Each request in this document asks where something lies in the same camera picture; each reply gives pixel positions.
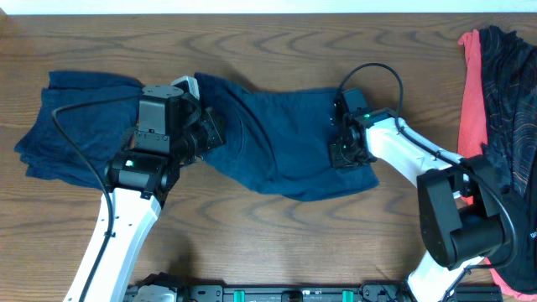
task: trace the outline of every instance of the pink fabric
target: pink fabric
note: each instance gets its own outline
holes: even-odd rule
[[[481,145],[487,144],[487,118],[485,115],[485,101],[483,99],[481,81],[481,43],[479,32],[474,29],[465,33],[459,39],[459,45],[464,45],[464,55],[467,60],[467,82],[462,96],[461,124],[459,126],[459,142],[457,152],[467,157],[482,154]],[[469,205],[473,199],[463,198]],[[502,293],[513,296],[522,301],[537,300],[537,294],[521,294],[509,287],[496,270],[490,270],[494,283]]]

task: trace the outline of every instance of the dark blue fabric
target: dark blue fabric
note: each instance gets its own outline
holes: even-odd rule
[[[226,145],[205,161],[250,190],[311,201],[378,184],[370,166],[331,167],[327,144],[338,134],[331,120],[336,88],[252,93],[212,75],[195,77],[204,105],[227,122]]]
[[[369,166],[335,170],[327,143],[338,133],[332,125],[336,89],[291,93],[250,93],[211,75],[197,74],[202,101],[227,120],[227,144],[205,161],[250,190],[309,201],[350,195],[378,184]],[[133,96],[132,102],[62,113],[60,124],[103,174],[122,134],[136,124],[142,85],[130,78],[92,72],[50,73],[42,107],[15,151],[29,165],[27,176],[63,180],[97,188],[93,175],[56,131],[53,109],[76,103]]]
[[[49,88],[41,91],[37,121],[15,151],[29,165],[27,176],[98,188],[95,177],[56,131],[50,114],[66,105],[133,96],[131,102],[75,109],[58,116],[65,132],[103,175],[123,132],[136,125],[142,85],[125,76],[96,72],[53,71],[49,76]]]

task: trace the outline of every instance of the wooden table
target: wooden table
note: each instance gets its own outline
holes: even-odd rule
[[[537,43],[529,14],[17,16],[0,36],[0,300],[65,297],[96,222],[101,193],[26,178],[13,151],[32,127],[49,70],[99,70],[169,83],[204,71],[254,90],[336,86],[353,67],[392,66],[403,116],[456,149],[465,82],[461,34],[498,24]],[[395,107],[385,70],[356,75],[374,107]],[[299,203],[258,195],[205,164],[181,171],[131,281],[149,273],[228,284],[358,284],[403,279],[424,253],[416,191],[384,163],[381,185]],[[490,283],[489,272],[468,282]]]

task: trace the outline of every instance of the white wall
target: white wall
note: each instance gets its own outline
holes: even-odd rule
[[[0,0],[0,8],[7,14],[537,13],[537,0]]]

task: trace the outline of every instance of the folded blue towel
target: folded blue towel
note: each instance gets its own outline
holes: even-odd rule
[[[227,121],[226,145],[204,160],[223,174],[261,194],[301,201],[354,194],[378,184],[369,166],[331,168],[327,144],[333,125],[335,88],[288,93],[251,93],[240,85],[196,74],[201,101]],[[42,91],[42,107],[29,133],[17,144],[27,176],[59,179],[98,188],[50,114],[57,107],[133,96],[132,101],[64,112],[59,122],[102,174],[120,148],[123,133],[135,126],[142,85],[131,78],[95,72],[56,71]]]

